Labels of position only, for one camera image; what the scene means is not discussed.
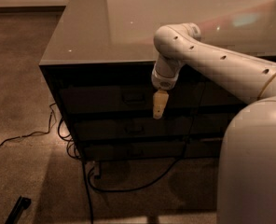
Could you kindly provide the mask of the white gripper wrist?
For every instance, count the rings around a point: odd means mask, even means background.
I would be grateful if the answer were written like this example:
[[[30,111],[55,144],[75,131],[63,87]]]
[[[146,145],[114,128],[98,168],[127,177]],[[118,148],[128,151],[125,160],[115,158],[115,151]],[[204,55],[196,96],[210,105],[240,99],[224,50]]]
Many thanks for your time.
[[[161,119],[164,113],[166,104],[168,103],[169,94],[166,91],[169,91],[174,88],[179,74],[176,73],[173,77],[164,77],[159,74],[157,67],[154,66],[151,74],[152,85],[157,90],[153,95],[153,118]]]

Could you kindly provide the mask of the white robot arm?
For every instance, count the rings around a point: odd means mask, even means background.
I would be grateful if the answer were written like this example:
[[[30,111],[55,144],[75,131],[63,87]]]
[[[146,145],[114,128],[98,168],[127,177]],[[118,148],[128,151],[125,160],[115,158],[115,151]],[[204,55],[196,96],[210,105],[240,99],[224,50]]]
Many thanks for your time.
[[[276,63],[207,45],[194,23],[155,32],[151,81],[161,118],[184,65],[245,102],[228,125],[219,158],[217,224],[276,224]]]

